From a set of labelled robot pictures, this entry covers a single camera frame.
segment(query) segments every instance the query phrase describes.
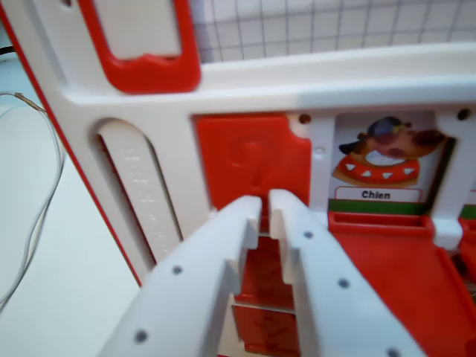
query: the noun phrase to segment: white cable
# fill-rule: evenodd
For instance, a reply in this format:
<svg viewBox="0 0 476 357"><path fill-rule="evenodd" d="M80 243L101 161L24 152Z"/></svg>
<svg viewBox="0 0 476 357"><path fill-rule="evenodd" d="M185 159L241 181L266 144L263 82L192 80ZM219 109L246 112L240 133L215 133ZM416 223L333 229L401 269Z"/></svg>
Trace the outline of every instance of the white cable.
<svg viewBox="0 0 476 357"><path fill-rule="evenodd" d="M15 93L8 92L8 91L0 91L0 96L2 96L2 95L13 95L13 96L16 97ZM7 112L10 112L11 110L13 110L13 109L9 109L6 112L4 112L2 115L0 115L0 118L3 115L7 114ZM38 221L42 217L42 214L44 213L44 211L48 207L49 202L51 201L51 198L54 195L54 191L56 190L56 188L58 187L58 184L60 182L59 179L61 178L62 156L61 156L61 150L60 150L60 145L58 143L57 135L54 131L53 125L51 124L49 119L46 117L46 115L43 112L39 111L39 110L37 110L37 111L38 111L38 113L40 113L40 115L42 116L46 125L48 126L48 130L50 132L51 139L53 140L54 152L56 153L56 157L57 157L57 171L56 171L55 176L54 176L53 184L51 185L50 190L46 194L46 197L43 199L43 202L40 205L38 211L35 213L35 217L33 218L33 221L30 225L30 229L28 231L27 238L25 240L25 247L23 248L22 261L20 263L18 273L16 274L16 278L13 281L11 287L7 290L7 292L5 292L3 294L3 296L0 297L0 304L5 302L6 300L8 300L12 296L12 294L15 292L16 288L18 287L18 285L22 281L23 276L25 275L27 265L29 264L31 258L33 257L33 254L36 250L36 244L35 244L35 246L33 247L32 255L31 255L30 259L28 259L28 256L30 255L30 244L31 244L31 239L33 237L33 233L35 231L36 225L38 224Z"/></svg>

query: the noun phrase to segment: white plastic fork-like part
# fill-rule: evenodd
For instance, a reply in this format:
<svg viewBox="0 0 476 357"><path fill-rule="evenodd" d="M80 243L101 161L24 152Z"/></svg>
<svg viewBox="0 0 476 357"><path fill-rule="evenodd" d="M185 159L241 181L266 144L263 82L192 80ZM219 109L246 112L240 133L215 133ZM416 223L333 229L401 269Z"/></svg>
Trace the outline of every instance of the white plastic fork-like part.
<svg viewBox="0 0 476 357"><path fill-rule="evenodd" d="M217 355L230 294L258 244L261 199L230 203L146 279L100 357Z"/></svg>
<svg viewBox="0 0 476 357"><path fill-rule="evenodd" d="M292 284L302 356L425 356L304 203L271 190L269 204L271 237L285 243L283 277Z"/></svg>

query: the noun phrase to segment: white table surface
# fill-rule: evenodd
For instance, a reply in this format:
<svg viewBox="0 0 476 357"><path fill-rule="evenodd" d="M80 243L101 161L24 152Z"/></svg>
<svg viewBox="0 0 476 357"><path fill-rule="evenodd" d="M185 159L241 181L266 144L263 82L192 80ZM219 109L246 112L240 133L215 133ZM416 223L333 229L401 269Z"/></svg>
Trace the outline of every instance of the white table surface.
<svg viewBox="0 0 476 357"><path fill-rule="evenodd" d="M0 47L8 45L0 28ZM39 103L15 54L0 57L0 91ZM0 97L0 115L24 106ZM30 222L54 177L54 148L30 108L0 118L0 295L13 281ZM0 307L0 356L89 357L138 292L127 264L69 157L34 260Z"/></svg>

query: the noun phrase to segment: green stripe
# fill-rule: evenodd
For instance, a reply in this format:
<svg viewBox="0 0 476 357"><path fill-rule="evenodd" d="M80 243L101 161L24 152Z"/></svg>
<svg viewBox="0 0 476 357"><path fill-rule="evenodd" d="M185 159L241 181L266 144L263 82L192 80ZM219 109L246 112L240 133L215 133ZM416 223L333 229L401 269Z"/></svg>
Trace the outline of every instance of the green stripe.
<svg viewBox="0 0 476 357"><path fill-rule="evenodd" d="M426 211L423 203L353 201L349 199L330 199L329 210L335 212L413 215L421 215Z"/></svg>
<svg viewBox="0 0 476 357"><path fill-rule="evenodd" d="M464 219L476 219L476 206L466 205L461 212L461 218Z"/></svg>

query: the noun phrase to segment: red block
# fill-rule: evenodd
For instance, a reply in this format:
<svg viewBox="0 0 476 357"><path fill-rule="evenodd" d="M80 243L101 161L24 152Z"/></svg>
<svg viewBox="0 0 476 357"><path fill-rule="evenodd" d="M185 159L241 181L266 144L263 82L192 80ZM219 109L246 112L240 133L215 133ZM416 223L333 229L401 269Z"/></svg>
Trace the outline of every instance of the red block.
<svg viewBox="0 0 476 357"><path fill-rule="evenodd" d="M279 242L260 237L258 248L248 251L239 303L294 309L292 287L283 282Z"/></svg>
<svg viewBox="0 0 476 357"><path fill-rule="evenodd" d="M311 142L295 136L284 114L210 115L196 124L213 205L220 210L243 196L263 200L268 230L268 192L283 188L309 204Z"/></svg>
<svg viewBox="0 0 476 357"><path fill-rule="evenodd" d="M251 307L234 306L239 337L250 353L277 357L300 356L296 317Z"/></svg>

